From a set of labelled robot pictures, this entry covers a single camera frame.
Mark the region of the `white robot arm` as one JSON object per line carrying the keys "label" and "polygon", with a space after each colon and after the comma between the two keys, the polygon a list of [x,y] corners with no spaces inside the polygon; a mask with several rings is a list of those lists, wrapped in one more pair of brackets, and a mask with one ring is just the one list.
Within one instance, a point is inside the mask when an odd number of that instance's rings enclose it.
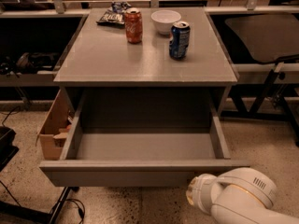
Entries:
{"label": "white robot arm", "polygon": [[212,217],[215,224],[299,224],[272,210],[277,186],[252,168],[236,168],[215,176],[195,177],[186,190],[189,204]]}

